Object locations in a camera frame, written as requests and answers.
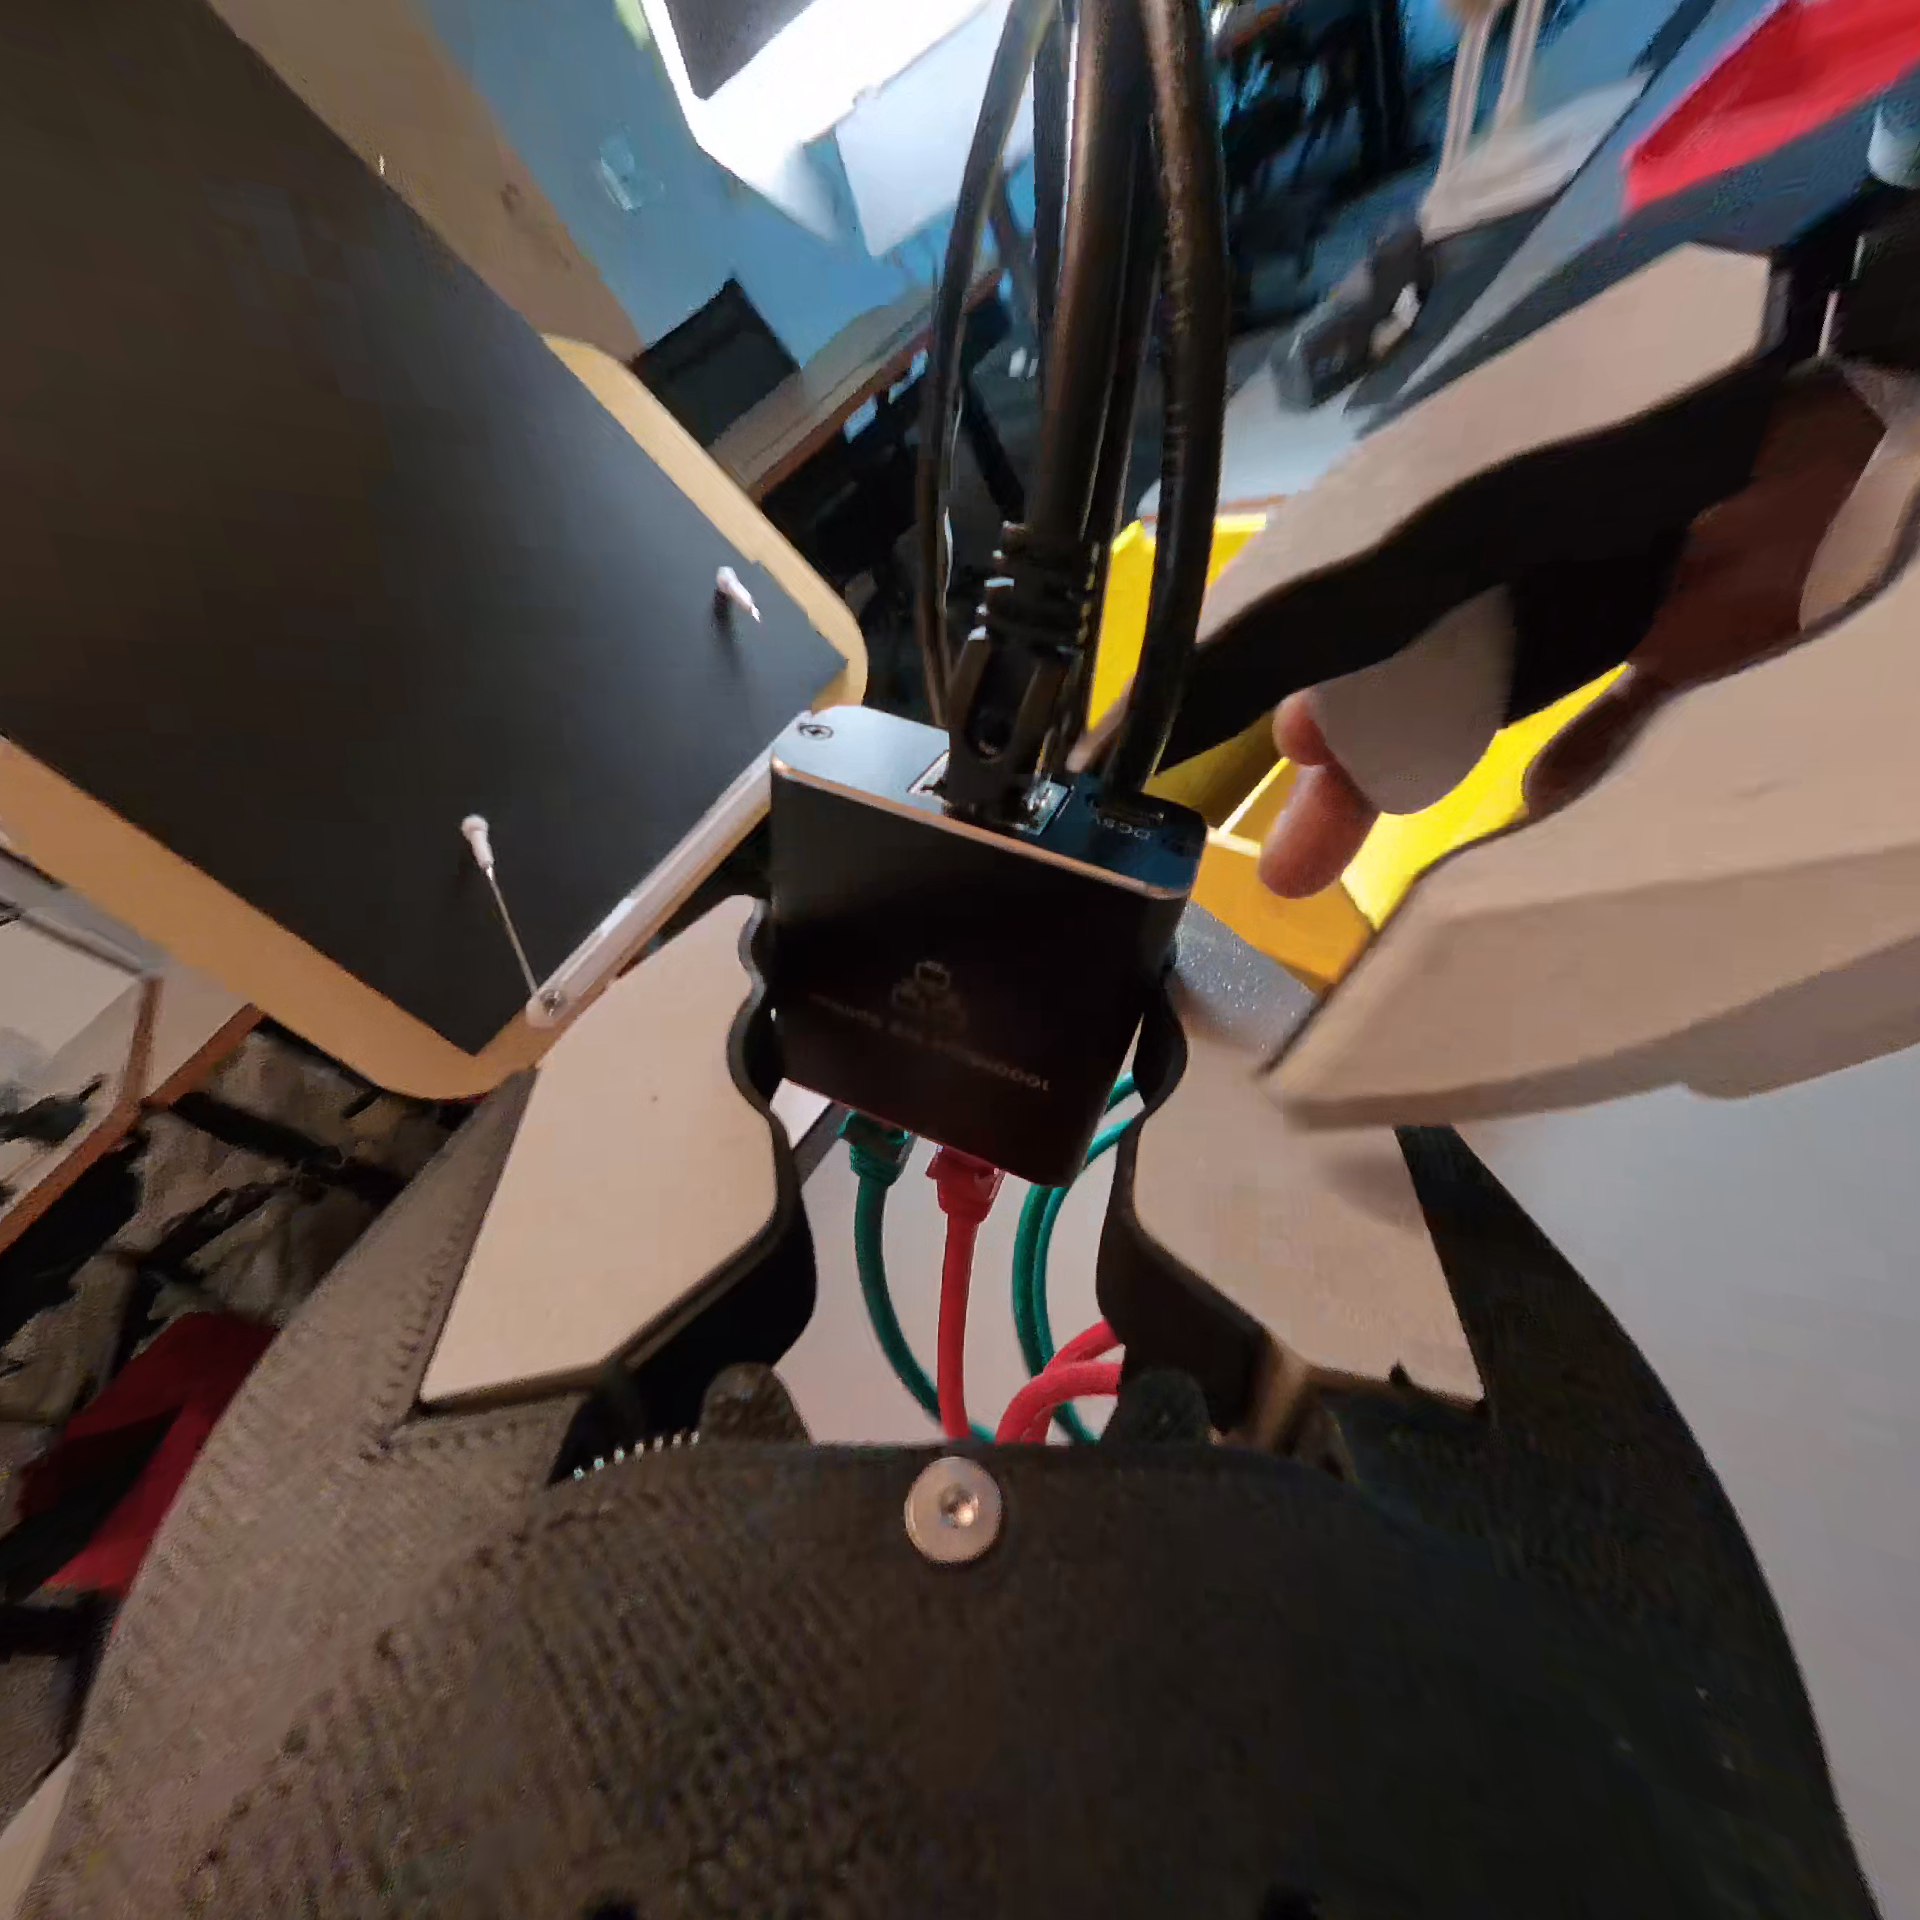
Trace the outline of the white metal stand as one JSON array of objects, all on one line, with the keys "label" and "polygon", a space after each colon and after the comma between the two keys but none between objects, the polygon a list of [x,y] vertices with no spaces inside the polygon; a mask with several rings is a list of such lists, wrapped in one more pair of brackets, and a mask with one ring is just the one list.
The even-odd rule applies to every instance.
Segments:
[{"label": "white metal stand", "polygon": [[770,750],[758,750],[695,824],[622,894],[590,934],[561,961],[535,976],[497,879],[490,821],[468,814],[459,833],[493,901],[493,916],[526,985],[521,1018],[532,1029],[552,1029],[576,1016],[591,995],[658,939],[666,921],[741,848],[764,818],[770,800]]}]

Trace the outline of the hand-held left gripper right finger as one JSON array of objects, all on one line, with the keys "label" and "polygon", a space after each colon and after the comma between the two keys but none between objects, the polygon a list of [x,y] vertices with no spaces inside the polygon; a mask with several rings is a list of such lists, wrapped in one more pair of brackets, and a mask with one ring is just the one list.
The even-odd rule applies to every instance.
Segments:
[{"label": "hand-held left gripper right finger", "polygon": [[1265,1077],[1314,997],[1188,904],[1139,1024],[1094,1300],[1133,1372],[1185,1372],[1228,1442],[1285,1448],[1320,1394],[1486,1388],[1402,1144],[1309,1132]]}]

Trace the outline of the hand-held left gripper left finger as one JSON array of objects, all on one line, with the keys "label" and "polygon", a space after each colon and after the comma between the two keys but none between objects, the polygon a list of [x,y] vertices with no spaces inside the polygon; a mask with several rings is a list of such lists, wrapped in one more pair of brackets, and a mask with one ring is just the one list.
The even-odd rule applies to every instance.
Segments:
[{"label": "hand-held left gripper left finger", "polygon": [[770,1026],[731,896],[573,1018],[532,1071],[424,1409],[514,1406],[628,1364],[685,1421],[709,1379],[774,1364],[817,1296]]}]

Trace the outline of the yellow storage bin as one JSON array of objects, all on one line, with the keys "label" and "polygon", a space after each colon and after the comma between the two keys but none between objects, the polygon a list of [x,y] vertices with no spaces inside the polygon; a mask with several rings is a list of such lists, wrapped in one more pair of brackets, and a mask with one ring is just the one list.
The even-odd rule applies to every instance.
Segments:
[{"label": "yellow storage bin", "polygon": [[[1215,522],[1209,583],[1261,529],[1265,512],[1227,512]],[[1091,657],[1090,732],[1112,721],[1139,663],[1155,568],[1155,523],[1131,522],[1108,552],[1108,599]],[[1233,741],[1167,765],[1152,793],[1197,809],[1209,845],[1194,885],[1194,904],[1227,924],[1245,945],[1283,964],[1309,991],[1347,973],[1361,948],[1442,854],[1518,824],[1526,814],[1523,778],[1536,756],[1582,708],[1618,681],[1621,671],[1573,687],[1553,706],[1499,730],[1480,762],[1441,800],[1419,814],[1386,815],[1341,869],[1340,882],[1309,900],[1276,900],[1259,882],[1259,845],[1295,787],[1295,769],[1274,756],[1268,724]]]}]

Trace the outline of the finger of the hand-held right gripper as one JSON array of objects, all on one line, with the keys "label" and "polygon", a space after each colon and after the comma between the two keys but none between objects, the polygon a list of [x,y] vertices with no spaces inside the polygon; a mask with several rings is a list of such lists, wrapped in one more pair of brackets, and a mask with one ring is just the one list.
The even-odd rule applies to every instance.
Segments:
[{"label": "finger of the hand-held right gripper", "polygon": [[1916,1044],[1916,453],[1877,453],[1786,651],[1572,805],[1431,867],[1261,1068],[1309,1129],[1743,1098]]},{"label": "finger of the hand-held right gripper", "polygon": [[1505,724],[1626,660],[1694,522],[1757,468],[1791,373],[1770,287],[1767,257],[1661,253],[1285,494],[1206,593],[1163,765],[1489,593],[1518,637]]}]

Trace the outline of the black board with wooden rim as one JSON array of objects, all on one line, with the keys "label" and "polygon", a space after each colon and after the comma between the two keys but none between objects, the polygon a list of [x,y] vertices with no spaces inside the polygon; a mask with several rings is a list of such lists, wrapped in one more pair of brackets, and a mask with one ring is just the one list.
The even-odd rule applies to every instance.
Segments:
[{"label": "black board with wooden rim", "polygon": [[414,2],[2,5],[2,833],[424,1098],[801,714],[847,608]]}]

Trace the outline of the red tote bag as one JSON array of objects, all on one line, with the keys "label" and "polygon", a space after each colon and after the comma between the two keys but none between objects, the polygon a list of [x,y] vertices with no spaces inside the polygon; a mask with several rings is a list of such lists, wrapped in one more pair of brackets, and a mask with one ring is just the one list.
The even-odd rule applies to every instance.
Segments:
[{"label": "red tote bag", "polygon": [[188,1312],[131,1357],[21,1477],[2,1589],[128,1595],[158,1528],[259,1357],[268,1321]]}]

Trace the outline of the black ethernet splitter adapter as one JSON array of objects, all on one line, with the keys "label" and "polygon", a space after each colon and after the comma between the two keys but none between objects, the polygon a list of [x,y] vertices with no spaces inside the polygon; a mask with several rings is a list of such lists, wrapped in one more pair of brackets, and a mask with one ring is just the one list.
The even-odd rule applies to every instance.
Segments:
[{"label": "black ethernet splitter adapter", "polygon": [[770,747],[756,973],[791,1085],[1027,1186],[1081,1171],[1209,843],[1155,794],[944,805],[945,735],[871,708]]}]

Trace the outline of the person's right hand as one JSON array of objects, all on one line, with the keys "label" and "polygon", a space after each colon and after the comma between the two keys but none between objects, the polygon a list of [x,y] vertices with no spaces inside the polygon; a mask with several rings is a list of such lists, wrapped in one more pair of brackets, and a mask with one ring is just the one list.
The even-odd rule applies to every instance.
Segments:
[{"label": "person's right hand", "polygon": [[[1806,623],[1861,590],[1840,567],[1840,522],[1874,522],[1874,486],[1916,453],[1916,379],[1862,363],[1794,381],[1779,398],[1749,486],[1694,523],[1666,599],[1618,680],[1536,756],[1523,806],[1581,797],[1666,702],[1800,641]],[[1448,613],[1402,656],[1303,687],[1274,711],[1274,747],[1295,784],[1259,852],[1283,900],[1328,890],[1383,814],[1437,800],[1505,724],[1518,672],[1512,616],[1493,593]]]}]

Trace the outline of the studio softbox light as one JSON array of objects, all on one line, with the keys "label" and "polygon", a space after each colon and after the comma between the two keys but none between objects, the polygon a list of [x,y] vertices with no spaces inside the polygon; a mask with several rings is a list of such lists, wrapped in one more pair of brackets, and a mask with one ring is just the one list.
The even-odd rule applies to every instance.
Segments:
[{"label": "studio softbox light", "polygon": [[798,226],[895,253],[944,221],[1009,2],[622,2],[695,147]]}]

